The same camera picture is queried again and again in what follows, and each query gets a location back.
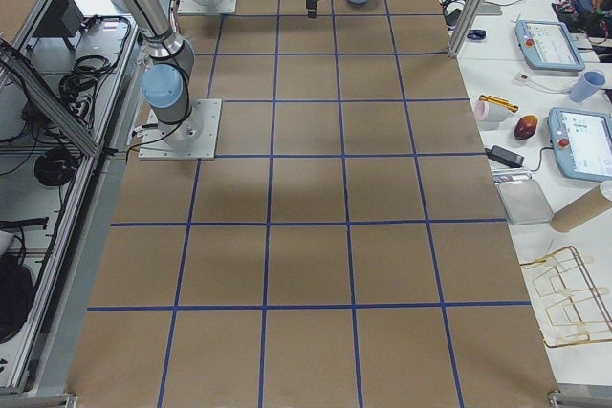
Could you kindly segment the far teach pendant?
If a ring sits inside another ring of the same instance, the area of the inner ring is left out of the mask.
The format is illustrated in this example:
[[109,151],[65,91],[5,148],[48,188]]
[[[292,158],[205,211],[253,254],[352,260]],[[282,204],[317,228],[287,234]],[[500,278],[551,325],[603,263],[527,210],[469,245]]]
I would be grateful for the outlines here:
[[579,72],[585,69],[565,24],[518,20],[514,33],[519,49],[531,68],[560,72]]

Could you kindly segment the teach pendant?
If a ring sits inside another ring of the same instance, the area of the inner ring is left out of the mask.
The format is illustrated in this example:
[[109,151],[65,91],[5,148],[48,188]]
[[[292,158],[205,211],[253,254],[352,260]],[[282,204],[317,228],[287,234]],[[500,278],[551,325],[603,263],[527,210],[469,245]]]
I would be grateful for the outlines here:
[[556,107],[548,126],[557,166],[570,179],[611,179],[611,117],[604,113]]
[[585,69],[565,24],[518,20],[514,33],[519,49],[531,68],[560,72],[579,72]]

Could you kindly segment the red mango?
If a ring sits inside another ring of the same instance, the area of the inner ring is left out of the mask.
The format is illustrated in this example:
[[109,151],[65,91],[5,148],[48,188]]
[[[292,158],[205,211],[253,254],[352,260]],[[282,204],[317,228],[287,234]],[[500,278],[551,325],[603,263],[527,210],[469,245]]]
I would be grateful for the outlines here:
[[538,118],[534,115],[526,115],[522,117],[514,128],[514,137],[517,140],[526,140],[531,138],[538,126]]

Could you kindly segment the silver metal tray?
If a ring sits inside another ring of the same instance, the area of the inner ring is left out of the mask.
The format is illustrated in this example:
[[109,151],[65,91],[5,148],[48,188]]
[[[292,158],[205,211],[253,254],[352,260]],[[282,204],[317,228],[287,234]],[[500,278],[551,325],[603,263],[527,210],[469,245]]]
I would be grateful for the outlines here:
[[496,189],[511,225],[546,224],[552,220],[553,210],[536,180],[502,182]]

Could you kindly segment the light blue plastic cup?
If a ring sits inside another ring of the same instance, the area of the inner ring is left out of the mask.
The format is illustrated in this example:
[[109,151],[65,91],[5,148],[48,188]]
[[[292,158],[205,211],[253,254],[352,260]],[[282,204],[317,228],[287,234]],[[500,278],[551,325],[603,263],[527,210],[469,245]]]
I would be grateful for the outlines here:
[[584,102],[601,89],[605,82],[605,74],[599,70],[587,71],[574,83],[569,98],[576,103]]

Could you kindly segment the cardboard tube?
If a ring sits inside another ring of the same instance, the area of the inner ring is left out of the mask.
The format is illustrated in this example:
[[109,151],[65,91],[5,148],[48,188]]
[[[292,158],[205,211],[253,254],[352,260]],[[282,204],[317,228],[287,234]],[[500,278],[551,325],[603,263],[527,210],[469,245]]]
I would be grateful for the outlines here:
[[569,232],[611,209],[611,181],[604,181],[557,211],[551,227],[558,232]]

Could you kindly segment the near teach pendant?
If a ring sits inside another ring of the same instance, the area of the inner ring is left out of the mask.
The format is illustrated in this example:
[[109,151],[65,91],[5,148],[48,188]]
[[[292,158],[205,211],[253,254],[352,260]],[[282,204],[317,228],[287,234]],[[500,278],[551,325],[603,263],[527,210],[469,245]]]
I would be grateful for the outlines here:
[[611,117],[604,113],[556,107],[548,126],[557,166],[570,179],[611,179]]

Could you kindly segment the black power adapter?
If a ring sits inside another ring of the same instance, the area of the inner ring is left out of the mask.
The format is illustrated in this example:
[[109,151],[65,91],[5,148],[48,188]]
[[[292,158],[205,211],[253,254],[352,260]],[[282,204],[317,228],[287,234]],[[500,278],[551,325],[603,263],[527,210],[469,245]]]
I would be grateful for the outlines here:
[[485,153],[489,160],[495,161],[509,168],[520,168],[523,165],[523,156],[498,145],[486,148]]

